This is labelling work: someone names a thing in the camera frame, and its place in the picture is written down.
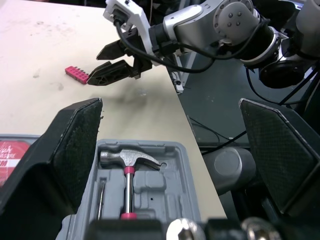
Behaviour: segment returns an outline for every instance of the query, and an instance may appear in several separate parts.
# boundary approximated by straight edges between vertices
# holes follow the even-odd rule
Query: metal bolt
[[[281,240],[275,227],[258,217],[247,218],[242,222],[241,228],[247,233],[248,240]]]
[[[166,240],[205,240],[202,228],[194,221],[179,218],[170,223],[166,231]]]

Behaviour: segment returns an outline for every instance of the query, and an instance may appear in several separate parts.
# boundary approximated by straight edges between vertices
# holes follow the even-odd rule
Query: pink handle grip
[[[122,220],[134,220],[134,219],[137,219],[137,214],[134,212],[122,213],[121,219]]]
[[[133,166],[126,166],[124,168],[124,175],[126,174],[135,174],[135,168]]]

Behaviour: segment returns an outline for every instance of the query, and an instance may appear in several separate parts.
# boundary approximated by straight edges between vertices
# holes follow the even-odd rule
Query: dark floor
[[[207,61],[208,59],[197,56],[192,68],[201,68]],[[281,101],[295,88],[295,86],[283,89],[268,88],[259,81],[257,73],[250,75],[256,91],[272,101]],[[241,98],[259,99],[249,87],[243,64],[235,59],[216,61],[207,71],[190,74],[185,86],[187,88],[179,95],[179,99],[186,115],[228,138],[235,137],[245,130],[238,106],[239,100]],[[290,100],[301,99],[306,87],[304,86]],[[210,131],[198,126],[193,129],[198,143],[211,145],[218,142],[217,137]],[[248,138],[245,135],[237,142],[247,143]]]

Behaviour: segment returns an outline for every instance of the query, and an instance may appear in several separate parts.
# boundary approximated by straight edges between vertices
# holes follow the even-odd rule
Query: plastic tool case
[[[139,161],[135,166],[138,219],[163,224],[177,218],[200,222],[186,149],[177,142],[96,142],[101,110],[99,98],[75,103],[61,110],[40,137],[0,136],[0,147],[30,145],[11,175],[8,166],[12,164],[1,167],[0,162],[0,173],[7,173],[2,179],[8,177],[0,188],[1,239],[84,239],[87,226],[98,217],[101,184],[105,184],[102,219],[119,219],[124,208],[124,170],[101,164],[99,156],[101,151],[124,148],[142,151],[161,163],[159,171]],[[20,231],[13,228],[17,224],[22,225]]]

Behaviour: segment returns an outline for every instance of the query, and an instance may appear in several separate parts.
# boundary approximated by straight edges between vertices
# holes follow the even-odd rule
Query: red label
[[[5,184],[29,146],[24,141],[0,141],[0,187]]]

